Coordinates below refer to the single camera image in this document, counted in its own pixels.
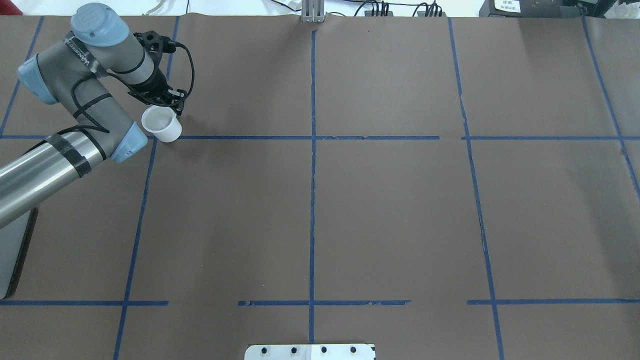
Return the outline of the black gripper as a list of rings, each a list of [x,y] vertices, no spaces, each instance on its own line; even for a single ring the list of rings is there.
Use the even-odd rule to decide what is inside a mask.
[[[130,85],[129,94],[147,105],[169,107],[177,117],[182,116],[188,91],[173,89],[160,70],[164,54],[174,54],[178,48],[188,51],[188,48],[173,39],[158,34],[153,30],[134,32],[133,36],[149,55],[152,63],[151,75],[140,84]]]

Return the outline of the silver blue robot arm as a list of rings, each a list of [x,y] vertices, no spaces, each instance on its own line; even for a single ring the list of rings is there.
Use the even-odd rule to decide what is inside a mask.
[[[101,80],[113,78],[147,106],[180,116],[191,89],[172,88],[160,65],[182,44],[153,30],[132,32],[107,4],[82,5],[70,31],[17,69],[21,84],[48,105],[60,104],[76,125],[44,137],[1,169],[5,227],[106,160],[120,164],[148,137]]]

